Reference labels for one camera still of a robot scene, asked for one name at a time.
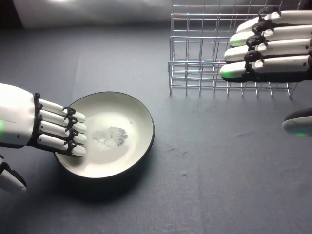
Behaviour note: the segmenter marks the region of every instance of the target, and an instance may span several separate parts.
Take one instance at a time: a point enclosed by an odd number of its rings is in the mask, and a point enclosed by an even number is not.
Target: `plate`
[[[136,98],[117,92],[85,96],[70,107],[86,116],[84,157],[55,152],[68,171],[87,178],[105,178],[134,166],[150,150],[155,135],[153,119]]]

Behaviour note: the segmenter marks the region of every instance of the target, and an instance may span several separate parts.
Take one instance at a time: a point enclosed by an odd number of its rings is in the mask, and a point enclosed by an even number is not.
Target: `gray tablecloth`
[[[1,32],[0,82],[64,106],[124,92],[146,105],[156,128],[139,167],[111,181],[77,180],[49,152],[1,148],[28,183],[22,197],[0,191],[1,234],[312,233],[312,140],[281,129],[288,113],[312,105],[311,83],[293,100],[170,96],[168,36],[156,27]]]

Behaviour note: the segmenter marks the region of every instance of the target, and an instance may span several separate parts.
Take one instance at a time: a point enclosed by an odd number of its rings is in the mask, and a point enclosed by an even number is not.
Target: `robotic hand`
[[[273,12],[241,24],[220,75],[229,82],[312,80],[312,11]]]
[[[85,116],[21,88],[0,84],[0,146],[25,145],[74,157],[85,156]],[[23,178],[0,155],[0,188],[25,191]]]

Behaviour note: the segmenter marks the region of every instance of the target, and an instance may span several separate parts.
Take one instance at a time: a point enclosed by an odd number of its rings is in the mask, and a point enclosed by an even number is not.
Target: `black bowl rim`
[[[129,94],[125,94],[125,93],[122,93],[122,92],[115,92],[115,91],[96,92],[96,93],[89,94],[89,95],[86,95],[86,96],[84,96],[84,97],[81,97],[81,98],[77,99],[77,100],[74,101],[72,104],[70,104],[69,107],[70,107],[71,105],[73,105],[75,102],[79,101],[80,99],[86,98],[86,97],[91,96],[91,95],[94,95],[94,94],[100,94],[100,93],[118,93],[118,94],[124,94],[124,95],[127,95],[127,96],[131,97],[131,98],[134,98],[134,99],[137,100],[139,103],[141,103],[141,104],[145,107],[145,109],[147,110],[148,114],[149,114],[150,117],[151,117],[152,124],[153,124],[153,135],[152,135],[152,138],[151,138],[151,142],[150,142],[148,148],[146,149],[145,153],[141,156],[141,158],[140,158],[135,164],[133,164],[131,167],[129,167],[128,169],[126,169],[126,170],[124,170],[124,171],[122,171],[122,172],[119,172],[119,173],[117,173],[117,174],[115,174],[115,175],[111,175],[111,176],[107,176],[107,177],[96,177],[96,178],[94,178],[94,177],[87,177],[87,176],[82,176],[82,175],[75,174],[75,173],[71,172],[70,170],[68,170],[66,167],[64,167],[63,164],[61,164],[61,162],[59,161],[59,159],[58,159],[58,157],[56,156],[55,152],[53,153],[53,154],[54,154],[54,157],[57,159],[58,163],[59,163],[64,169],[66,169],[68,172],[70,172],[70,173],[72,173],[72,174],[74,174],[74,175],[76,175],[76,176],[78,176],[78,177],[81,177],[81,178],[88,178],[88,179],[104,179],[104,178],[111,178],[111,177],[115,177],[115,176],[118,176],[118,175],[120,175],[120,174],[123,174],[124,172],[126,172],[126,171],[130,170],[131,168],[135,167],[135,166],[149,153],[149,151],[151,150],[151,147],[152,147],[152,145],[153,145],[154,138],[155,138],[155,125],[154,125],[154,120],[153,120],[153,118],[152,118],[151,113],[149,112],[149,110],[146,108],[146,106],[145,106],[141,101],[139,101],[138,99],[136,99],[135,97],[133,97],[133,96],[131,96],[131,95],[129,95]]]

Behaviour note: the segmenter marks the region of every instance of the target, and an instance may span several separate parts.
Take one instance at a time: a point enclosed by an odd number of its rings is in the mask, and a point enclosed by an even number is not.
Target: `silver wire grid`
[[[302,0],[173,0],[171,14],[169,90],[286,91],[291,97],[298,83],[230,83],[219,75],[230,37],[243,22],[258,16],[260,9],[274,6],[295,10]]]

